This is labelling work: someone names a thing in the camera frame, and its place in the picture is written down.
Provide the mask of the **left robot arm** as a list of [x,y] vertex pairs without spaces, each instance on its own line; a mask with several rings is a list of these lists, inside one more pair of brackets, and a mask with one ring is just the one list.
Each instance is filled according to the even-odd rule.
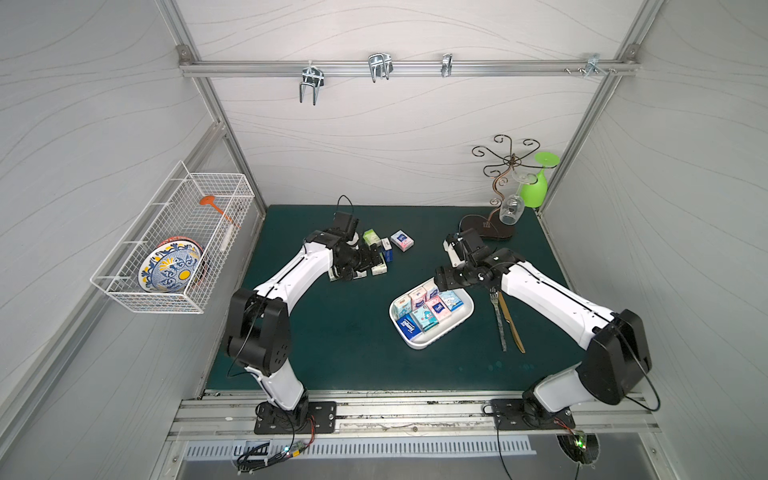
[[360,238],[358,223],[349,212],[335,212],[331,227],[308,235],[276,274],[253,289],[237,290],[230,300],[227,355],[257,381],[267,404],[295,426],[306,422],[309,398],[289,361],[290,313],[321,276],[351,281],[382,263],[378,251]]

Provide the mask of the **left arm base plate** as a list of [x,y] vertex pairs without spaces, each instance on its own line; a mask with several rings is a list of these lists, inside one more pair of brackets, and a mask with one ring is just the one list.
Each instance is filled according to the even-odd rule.
[[331,434],[336,427],[337,403],[305,402],[298,410],[284,411],[268,402],[255,408],[256,435]]

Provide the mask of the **teal cartoon tissue pack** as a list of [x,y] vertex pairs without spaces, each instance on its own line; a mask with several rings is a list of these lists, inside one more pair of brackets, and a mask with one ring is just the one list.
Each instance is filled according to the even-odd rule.
[[418,322],[422,332],[427,332],[439,324],[426,305],[412,310],[410,314]]

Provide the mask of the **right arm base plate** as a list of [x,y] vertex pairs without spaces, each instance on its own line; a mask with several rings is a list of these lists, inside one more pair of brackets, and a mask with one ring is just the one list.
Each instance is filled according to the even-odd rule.
[[499,431],[570,431],[576,424],[568,409],[548,412],[533,400],[493,399],[490,416]]

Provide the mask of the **dark blue Tempo pack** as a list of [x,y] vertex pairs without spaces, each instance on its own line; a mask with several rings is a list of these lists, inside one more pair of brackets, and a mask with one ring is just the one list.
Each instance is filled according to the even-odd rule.
[[390,241],[387,238],[383,238],[381,240],[382,243],[382,249],[385,261],[387,263],[391,263],[393,261],[393,249]]
[[396,325],[406,341],[412,341],[422,333],[421,327],[411,314],[403,315],[396,321]]

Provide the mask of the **white plastic storage box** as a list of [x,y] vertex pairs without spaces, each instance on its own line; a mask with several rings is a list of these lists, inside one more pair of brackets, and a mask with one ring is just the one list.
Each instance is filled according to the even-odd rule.
[[440,292],[433,280],[400,295],[388,307],[396,331],[414,350],[436,342],[473,313],[474,301],[464,289]]

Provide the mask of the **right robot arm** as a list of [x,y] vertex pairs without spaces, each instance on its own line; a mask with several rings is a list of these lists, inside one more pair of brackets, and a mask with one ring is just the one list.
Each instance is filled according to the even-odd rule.
[[523,415],[539,425],[588,401],[617,405],[652,368],[642,319],[597,305],[539,271],[522,256],[494,249],[473,229],[443,241],[449,266],[435,270],[439,290],[481,285],[536,310],[585,351],[576,365],[549,375],[523,394]]

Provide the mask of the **light blue tissue pack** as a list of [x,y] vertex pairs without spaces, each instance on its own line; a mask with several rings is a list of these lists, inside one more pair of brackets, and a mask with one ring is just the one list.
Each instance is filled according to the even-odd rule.
[[439,297],[451,312],[456,311],[464,305],[463,300],[454,290],[440,292]]

